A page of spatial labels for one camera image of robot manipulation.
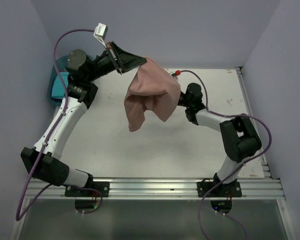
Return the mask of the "pink t shirt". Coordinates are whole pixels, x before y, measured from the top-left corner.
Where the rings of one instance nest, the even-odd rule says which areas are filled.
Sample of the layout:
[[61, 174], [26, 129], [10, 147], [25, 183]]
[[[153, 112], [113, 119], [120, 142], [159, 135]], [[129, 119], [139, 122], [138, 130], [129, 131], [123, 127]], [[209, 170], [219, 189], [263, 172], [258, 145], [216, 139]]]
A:
[[181, 86], [177, 80], [153, 59], [147, 58], [137, 69], [123, 102], [129, 131], [141, 128], [146, 111], [166, 122], [175, 111], [180, 96]]

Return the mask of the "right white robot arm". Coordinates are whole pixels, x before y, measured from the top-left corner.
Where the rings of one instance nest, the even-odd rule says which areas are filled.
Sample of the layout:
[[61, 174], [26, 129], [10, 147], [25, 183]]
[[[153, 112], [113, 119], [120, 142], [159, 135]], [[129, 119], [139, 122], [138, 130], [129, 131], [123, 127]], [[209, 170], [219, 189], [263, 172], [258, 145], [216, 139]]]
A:
[[249, 117], [245, 115], [224, 117], [208, 111], [202, 101], [202, 88], [190, 83], [186, 92], [180, 94], [178, 105], [185, 107], [185, 115], [194, 125], [207, 127], [221, 134], [225, 160], [214, 176], [213, 192], [225, 196], [231, 190], [231, 183], [238, 178], [235, 171], [244, 160], [253, 157], [262, 148], [262, 142]]

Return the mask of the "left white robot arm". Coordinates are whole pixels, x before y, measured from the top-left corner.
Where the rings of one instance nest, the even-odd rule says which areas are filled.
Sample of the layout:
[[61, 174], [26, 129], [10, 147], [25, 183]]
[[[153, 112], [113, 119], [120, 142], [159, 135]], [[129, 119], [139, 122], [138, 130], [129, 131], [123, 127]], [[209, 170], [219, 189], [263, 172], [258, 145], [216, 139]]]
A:
[[82, 196], [93, 193], [92, 175], [61, 162], [64, 147], [80, 118], [92, 105], [98, 91], [93, 83], [113, 71], [123, 74], [146, 63], [144, 57], [129, 53], [113, 41], [91, 59], [75, 49], [67, 56], [68, 85], [59, 110], [39, 141], [25, 147], [20, 156], [29, 176], [54, 186], [76, 186]]

